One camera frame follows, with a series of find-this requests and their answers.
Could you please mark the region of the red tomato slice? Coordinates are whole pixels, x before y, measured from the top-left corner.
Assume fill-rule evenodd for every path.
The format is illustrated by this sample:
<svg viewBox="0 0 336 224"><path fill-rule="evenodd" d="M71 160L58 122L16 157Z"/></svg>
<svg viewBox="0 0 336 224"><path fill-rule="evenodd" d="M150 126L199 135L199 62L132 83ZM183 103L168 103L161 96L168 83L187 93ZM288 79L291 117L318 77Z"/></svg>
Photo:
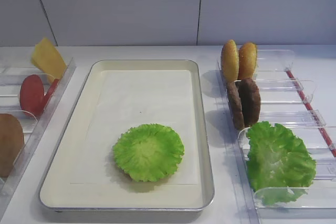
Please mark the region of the red tomato slice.
<svg viewBox="0 0 336 224"><path fill-rule="evenodd" d="M54 79L54 81L52 82L51 86L49 87L46 94L44 95L43 106L46 106L46 104L50 100L51 96L53 95L53 93L54 93L54 91L57 87L58 82L59 82L59 79Z"/></svg>
<svg viewBox="0 0 336 224"><path fill-rule="evenodd" d="M41 78L32 74L21 85L19 102L22 110L39 117L43 112L44 86Z"/></svg>

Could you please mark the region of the left brown meat patty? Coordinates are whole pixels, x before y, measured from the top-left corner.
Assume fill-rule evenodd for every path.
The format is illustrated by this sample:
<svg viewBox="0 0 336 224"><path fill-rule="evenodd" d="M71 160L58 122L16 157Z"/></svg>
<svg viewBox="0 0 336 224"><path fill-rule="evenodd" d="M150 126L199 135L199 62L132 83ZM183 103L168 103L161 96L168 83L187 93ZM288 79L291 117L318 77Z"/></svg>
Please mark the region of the left brown meat patty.
<svg viewBox="0 0 336 224"><path fill-rule="evenodd" d="M244 116L238 89L234 82L227 84L227 95L233 116L234 127L237 130L242 130L245 127Z"/></svg>

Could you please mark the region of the brown meat patty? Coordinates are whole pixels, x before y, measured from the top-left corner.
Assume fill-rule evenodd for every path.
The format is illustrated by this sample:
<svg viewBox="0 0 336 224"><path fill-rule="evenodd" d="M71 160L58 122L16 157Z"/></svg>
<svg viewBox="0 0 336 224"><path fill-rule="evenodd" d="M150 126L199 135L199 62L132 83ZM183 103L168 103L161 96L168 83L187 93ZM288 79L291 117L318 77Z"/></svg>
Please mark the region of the brown meat patty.
<svg viewBox="0 0 336 224"><path fill-rule="evenodd" d="M244 116L238 89L234 82L227 84L227 95L233 116L234 127L237 130L242 130L245 127Z"/></svg>
<svg viewBox="0 0 336 224"><path fill-rule="evenodd" d="M245 127L257 123L260 114L260 93L252 78L243 79L238 88Z"/></svg>

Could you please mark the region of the left golden bread bun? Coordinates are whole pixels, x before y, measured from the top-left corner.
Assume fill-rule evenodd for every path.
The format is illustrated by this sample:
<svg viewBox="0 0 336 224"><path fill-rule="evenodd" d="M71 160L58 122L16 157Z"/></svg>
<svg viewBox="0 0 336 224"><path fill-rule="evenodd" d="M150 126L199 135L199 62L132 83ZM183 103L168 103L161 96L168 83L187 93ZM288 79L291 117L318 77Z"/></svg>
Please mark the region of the left golden bread bun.
<svg viewBox="0 0 336 224"><path fill-rule="evenodd" d="M221 68L226 82L233 82L238 79L239 57L237 46L234 40L228 40L221 52Z"/></svg>

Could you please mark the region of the right brown meat patty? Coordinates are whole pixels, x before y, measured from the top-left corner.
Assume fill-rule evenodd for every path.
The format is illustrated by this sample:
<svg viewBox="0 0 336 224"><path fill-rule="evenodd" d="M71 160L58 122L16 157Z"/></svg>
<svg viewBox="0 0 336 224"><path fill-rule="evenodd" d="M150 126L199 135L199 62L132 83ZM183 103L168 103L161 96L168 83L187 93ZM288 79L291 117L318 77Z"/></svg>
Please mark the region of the right brown meat patty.
<svg viewBox="0 0 336 224"><path fill-rule="evenodd" d="M238 88L245 127L257 123L260 114L260 93L252 78L243 79Z"/></svg>

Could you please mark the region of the right golden bread bun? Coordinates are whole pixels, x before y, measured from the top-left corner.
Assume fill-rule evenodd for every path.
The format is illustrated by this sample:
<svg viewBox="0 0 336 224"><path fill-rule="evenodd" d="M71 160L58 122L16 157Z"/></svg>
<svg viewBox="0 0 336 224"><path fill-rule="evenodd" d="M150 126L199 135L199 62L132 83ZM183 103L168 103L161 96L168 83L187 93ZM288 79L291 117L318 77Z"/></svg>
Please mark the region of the right golden bread bun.
<svg viewBox="0 0 336 224"><path fill-rule="evenodd" d="M252 42L243 44L238 52L239 72L238 80L251 78L257 64L257 46Z"/></svg>

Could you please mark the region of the green lettuce leaf in rack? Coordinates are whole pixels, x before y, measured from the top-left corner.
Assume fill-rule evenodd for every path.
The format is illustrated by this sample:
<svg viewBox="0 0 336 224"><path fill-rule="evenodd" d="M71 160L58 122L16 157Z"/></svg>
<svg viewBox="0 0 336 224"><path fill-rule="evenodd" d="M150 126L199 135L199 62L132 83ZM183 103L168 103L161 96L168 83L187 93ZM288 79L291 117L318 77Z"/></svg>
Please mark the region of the green lettuce leaf in rack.
<svg viewBox="0 0 336 224"><path fill-rule="evenodd" d="M292 130L267 121L248 129L247 175L266 206L296 201L306 194L316 175L316 161Z"/></svg>

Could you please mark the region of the red tomato slice in rack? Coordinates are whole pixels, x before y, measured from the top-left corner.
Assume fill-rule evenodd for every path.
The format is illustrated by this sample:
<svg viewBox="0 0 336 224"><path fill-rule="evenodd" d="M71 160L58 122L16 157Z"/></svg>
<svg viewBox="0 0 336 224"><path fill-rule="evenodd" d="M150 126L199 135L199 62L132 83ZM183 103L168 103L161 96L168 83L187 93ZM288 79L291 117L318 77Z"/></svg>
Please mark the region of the red tomato slice in rack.
<svg viewBox="0 0 336 224"><path fill-rule="evenodd" d="M19 102L22 110L39 117L43 112L44 86L41 78L32 74L21 85Z"/></svg>

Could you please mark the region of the white parchment paper sheet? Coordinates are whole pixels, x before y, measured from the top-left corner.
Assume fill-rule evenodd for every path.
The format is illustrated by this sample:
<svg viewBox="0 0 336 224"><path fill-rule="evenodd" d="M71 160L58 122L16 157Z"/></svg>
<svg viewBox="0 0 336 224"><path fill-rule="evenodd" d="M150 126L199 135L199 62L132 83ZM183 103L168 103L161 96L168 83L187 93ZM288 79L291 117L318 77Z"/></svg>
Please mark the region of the white parchment paper sheet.
<svg viewBox="0 0 336 224"><path fill-rule="evenodd" d="M81 93L78 160L73 184L117 184L129 179L114 164L112 147L122 133L141 124L171 127L184 144L184 156L166 184L196 184L197 137L191 74L186 70L105 70Z"/></svg>

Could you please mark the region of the cream metal baking tray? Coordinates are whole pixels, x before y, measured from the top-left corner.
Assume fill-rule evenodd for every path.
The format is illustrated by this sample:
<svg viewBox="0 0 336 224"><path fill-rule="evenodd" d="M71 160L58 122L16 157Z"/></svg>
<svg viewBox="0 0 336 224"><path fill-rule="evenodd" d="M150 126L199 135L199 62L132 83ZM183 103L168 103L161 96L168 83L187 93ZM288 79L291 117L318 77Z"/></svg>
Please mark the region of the cream metal baking tray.
<svg viewBox="0 0 336 224"><path fill-rule="evenodd" d="M141 124L171 127L184 144L177 171L135 182L114 163L113 145ZM40 187L56 211L190 211L214 198L197 63L101 60L94 63Z"/></svg>

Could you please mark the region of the clear acrylic right rack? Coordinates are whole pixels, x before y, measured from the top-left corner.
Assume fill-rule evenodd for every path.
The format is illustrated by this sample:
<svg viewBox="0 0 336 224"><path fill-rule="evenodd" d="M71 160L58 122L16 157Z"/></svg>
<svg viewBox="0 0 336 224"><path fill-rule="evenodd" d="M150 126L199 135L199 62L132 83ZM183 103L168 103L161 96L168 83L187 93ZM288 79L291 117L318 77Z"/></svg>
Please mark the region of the clear acrylic right rack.
<svg viewBox="0 0 336 224"><path fill-rule="evenodd" d="M235 159L236 200L241 223L334 223L335 222L335 157L319 132L324 128L335 145L335 127L328 126L320 112L308 111L297 92L303 90L311 103L316 85L312 80L290 79L294 53L290 50L260 50L254 74L260 96L260 121L282 124L301 138L316 161L316 176L306 194L296 201L266 206L249 185L246 161L249 152L246 130L238 131L228 102L226 80L221 71L217 79L225 110L228 153Z"/></svg>

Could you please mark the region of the clear acrylic rack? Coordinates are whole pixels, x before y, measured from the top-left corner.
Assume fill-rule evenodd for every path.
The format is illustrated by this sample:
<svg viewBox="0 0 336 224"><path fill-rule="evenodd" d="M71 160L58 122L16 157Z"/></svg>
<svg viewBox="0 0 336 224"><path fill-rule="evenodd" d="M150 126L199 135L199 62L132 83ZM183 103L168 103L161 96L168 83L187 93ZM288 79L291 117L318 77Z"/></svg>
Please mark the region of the clear acrylic rack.
<svg viewBox="0 0 336 224"><path fill-rule="evenodd" d="M71 59L63 77L46 104L44 112L41 116L35 117L31 113L21 110L19 104L20 87L26 77L36 74L41 78L45 90L48 90L50 84L47 75L33 67L1 66L1 113L15 116L23 128L24 134L24 145L14 161L14 168L7 178L1 178L1 216L6 211L75 69L75 60Z"/></svg>
<svg viewBox="0 0 336 224"><path fill-rule="evenodd" d="M249 185L246 161L249 152L246 130L238 131L228 102L226 80L221 71L217 79L225 110L228 153L235 159L236 200L241 223L334 223L335 222L335 157L319 132L324 128L335 145L335 127L328 126L320 112L308 111L297 92L303 90L311 103L316 85L312 80L290 79L294 53L290 50L260 50L254 74L260 96L260 121L282 124L301 138L316 161L316 176L306 194L296 201L266 206Z"/></svg>

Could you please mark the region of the red rod on rack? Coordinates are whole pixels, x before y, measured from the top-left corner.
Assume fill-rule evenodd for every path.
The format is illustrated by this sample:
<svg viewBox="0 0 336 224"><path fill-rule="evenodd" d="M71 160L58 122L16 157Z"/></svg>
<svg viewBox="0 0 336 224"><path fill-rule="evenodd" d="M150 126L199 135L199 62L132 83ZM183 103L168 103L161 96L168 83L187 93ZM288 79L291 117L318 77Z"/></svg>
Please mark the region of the red rod on rack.
<svg viewBox="0 0 336 224"><path fill-rule="evenodd" d="M286 70L286 74L290 79L294 79L294 76L293 76L291 70ZM300 97L301 101L304 103L306 109L308 111L312 111L313 108L312 108L310 102L306 99L306 95L303 92L303 90L302 89L299 90L299 88L298 88L299 85L298 84L295 84L295 86L297 87L297 92L299 94L299 97ZM334 145L331 137L328 135L327 131L322 127L319 128L319 132L320 132L321 136L323 137L325 143L327 144L327 146L328 146L330 152L332 153L333 157L335 157L335 145Z"/></svg>

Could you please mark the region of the clear acrylic left rack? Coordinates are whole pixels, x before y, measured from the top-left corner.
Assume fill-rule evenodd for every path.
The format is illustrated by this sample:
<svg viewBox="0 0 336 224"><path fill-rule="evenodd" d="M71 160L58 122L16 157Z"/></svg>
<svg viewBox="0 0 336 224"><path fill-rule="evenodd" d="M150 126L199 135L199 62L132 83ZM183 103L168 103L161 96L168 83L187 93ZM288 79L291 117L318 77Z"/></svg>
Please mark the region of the clear acrylic left rack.
<svg viewBox="0 0 336 224"><path fill-rule="evenodd" d="M24 134L24 145L14 161L14 168L7 178L1 178L1 216L6 211L75 69L75 60L71 59L63 77L46 104L44 112L41 116L35 117L31 113L21 110L19 104L20 87L26 77L36 74L41 78L45 90L48 90L50 84L47 75L33 67L1 66L1 113L15 116L23 128Z"/></svg>

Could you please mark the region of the brown bun half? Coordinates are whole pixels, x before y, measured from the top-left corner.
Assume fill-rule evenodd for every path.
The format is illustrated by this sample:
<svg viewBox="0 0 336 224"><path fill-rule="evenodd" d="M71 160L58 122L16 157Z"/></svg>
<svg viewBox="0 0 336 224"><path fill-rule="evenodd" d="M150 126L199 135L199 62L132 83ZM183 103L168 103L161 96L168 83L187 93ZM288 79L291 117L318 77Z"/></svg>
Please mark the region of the brown bun half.
<svg viewBox="0 0 336 224"><path fill-rule="evenodd" d="M1 114L1 177L8 177L24 145L23 128L11 114Z"/></svg>

